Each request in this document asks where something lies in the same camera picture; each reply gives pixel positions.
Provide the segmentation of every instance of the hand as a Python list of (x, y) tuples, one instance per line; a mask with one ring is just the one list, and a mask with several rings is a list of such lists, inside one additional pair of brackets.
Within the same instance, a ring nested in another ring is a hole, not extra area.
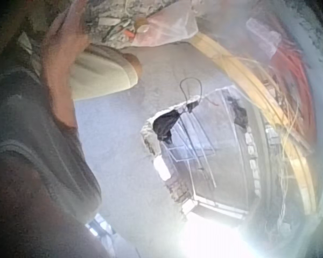
[(42, 69), (46, 79), (68, 79), (76, 57), (89, 45), (82, 20), (86, 2), (75, 0), (47, 32), (42, 46)]
[(55, 118), (69, 128), (77, 127), (68, 81), (70, 69), (76, 57), (90, 43), (83, 32), (82, 16), (86, 2), (74, 0), (70, 8), (55, 19), (42, 46), (41, 79), (49, 88)]

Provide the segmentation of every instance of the dark shirt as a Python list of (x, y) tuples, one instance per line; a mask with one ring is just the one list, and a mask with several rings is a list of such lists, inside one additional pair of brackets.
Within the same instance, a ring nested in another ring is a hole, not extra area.
[(82, 223), (95, 216), (101, 190), (77, 131), (55, 120), (47, 87), (17, 66), (0, 74), (0, 155), (12, 154), (33, 165), (51, 200), (65, 212)]

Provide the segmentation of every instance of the person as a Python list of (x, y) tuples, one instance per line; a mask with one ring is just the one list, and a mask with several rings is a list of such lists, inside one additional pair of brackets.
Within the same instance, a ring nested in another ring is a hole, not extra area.
[(51, 25), (33, 69), (0, 72), (0, 257), (108, 257), (85, 227), (102, 203), (78, 139), (71, 67), (89, 45), (86, 0)]

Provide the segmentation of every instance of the metal rod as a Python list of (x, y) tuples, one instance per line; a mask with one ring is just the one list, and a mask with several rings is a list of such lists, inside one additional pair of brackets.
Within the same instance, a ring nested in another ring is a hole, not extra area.
[(243, 153), (242, 153), (241, 145), (239, 144), (236, 128), (234, 126), (234, 122), (232, 121), (231, 114), (230, 114), (230, 111), (228, 109), (226, 100), (225, 100), (225, 98), (224, 98), (224, 96), (222, 94), (222, 91), (220, 91), (220, 97), (221, 97), (221, 100), (222, 100), (222, 102), (223, 102), (223, 104), (225, 106), (228, 119), (230, 120), (230, 126), (232, 128), (232, 131), (233, 131), (233, 134), (234, 134), (234, 137), (235, 137), (235, 140), (236, 140), (236, 144), (238, 145), (238, 149), (239, 149), (239, 153), (240, 153), (240, 163), (241, 163), (241, 166), (243, 167), (243, 181), (244, 181), (244, 184), (245, 184), (245, 202), (247, 204), (247, 208), (249, 208), (248, 182), (247, 182), (247, 176), (245, 174), (245, 168), (244, 168), (244, 162), (243, 162)]
[(189, 117), (189, 121), (190, 121), (190, 124), (192, 125), (192, 127), (194, 128), (194, 132), (195, 132), (196, 136), (197, 136), (197, 137), (198, 137), (198, 139), (199, 139), (199, 143), (200, 143), (201, 151), (202, 151), (202, 154), (203, 154), (203, 158), (204, 158), (204, 159), (205, 159), (205, 161), (206, 161), (206, 165), (207, 165), (207, 167), (208, 167), (208, 171), (209, 171), (210, 177), (211, 177), (211, 179), (212, 179), (213, 186), (214, 186), (214, 188), (216, 188), (216, 182), (215, 182), (215, 179), (214, 179), (214, 175), (213, 175), (212, 169), (211, 169), (211, 167), (210, 167), (210, 165), (209, 165), (209, 162), (208, 162), (207, 156), (206, 156), (206, 154), (205, 154), (205, 151), (204, 151), (204, 149), (203, 149), (202, 142), (201, 142), (201, 140), (200, 140), (200, 138), (199, 138), (199, 135), (198, 135), (198, 134), (197, 134), (197, 132), (196, 132), (196, 128), (195, 128), (195, 126), (194, 126), (194, 123), (193, 123), (193, 122), (192, 122), (192, 120), (190, 119), (190, 117)]
[(208, 137), (208, 135), (207, 135), (206, 131), (203, 129), (203, 127), (202, 127), (202, 125), (201, 125), (200, 121), (199, 121), (199, 120), (198, 120), (198, 118), (195, 116), (194, 111), (191, 113), (191, 115), (195, 118), (196, 123), (197, 123), (197, 124), (199, 125), (199, 127), (201, 128), (201, 130), (202, 130), (202, 132), (203, 132), (204, 136), (206, 137), (206, 139), (207, 139), (207, 141), (208, 141), (208, 143), (209, 143), (210, 147), (212, 148), (212, 151), (215, 153), (215, 149), (214, 149), (214, 147), (213, 147), (213, 145), (212, 145), (211, 141), (209, 140), (209, 137)]
[(192, 181), (193, 195), (195, 197), (196, 194), (195, 194), (195, 185), (194, 185), (194, 179), (193, 179), (193, 174), (192, 174), (192, 168), (190, 167), (190, 163), (188, 160), (187, 160), (187, 166), (188, 166), (188, 170), (189, 170), (189, 174), (190, 174), (190, 180)]
[[(183, 128), (180, 126), (180, 124), (179, 124), (179, 123), (177, 123), (177, 125), (178, 125), (178, 127), (182, 130), (182, 132), (183, 132), (184, 134), (186, 134), (186, 133), (184, 132)], [(179, 138), (183, 141), (183, 143), (184, 143), (184, 145), (186, 146), (186, 148), (187, 148), (187, 149), (189, 149), (189, 148), (188, 148), (188, 146), (187, 146), (187, 143), (186, 143), (186, 142), (185, 142), (185, 140), (181, 137), (181, 135), (179, 134), (179, 132), (178, 132), (177, 130), (176, 130), (176, 132), (177, 132), (177, 134), (178, 134)], [(194, 155), (194, 159), (196, 159), (196, 161), (198, 162), (198, 165), (202, 167), (202, 164), (201, 164), (201, 162), (200, 162), (199, 158), (198, 158), (198, 157), (197, 157), (197, 155), (196, 155), (196, 150), (195, 150), (195, 149), (189, 149), (189, 150), (191, 150), (191, 152), (193, 153), (193, 155)]]

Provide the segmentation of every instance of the bright light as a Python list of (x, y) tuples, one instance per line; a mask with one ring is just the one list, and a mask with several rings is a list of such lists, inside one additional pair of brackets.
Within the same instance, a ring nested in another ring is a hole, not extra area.
[(181, 235), (187, 258), (257, 258), (237, 230), (204, 219), (193, 212)]
[(155, 160), (153, 160), (153, 165), (154, 165), (155, 169), (158, 171), (158, 173), (163, 181), (170, 179), (170, 177), (171, 177), (170, 171), (167, 168), (167, 166), (163, 160), (163, 157), (161, 155), (157, 156), (155, 158)]
[(90, 232), (96, 237), (98, 236), (97, 231), (95, 231), (93, 228), (90, 228)]

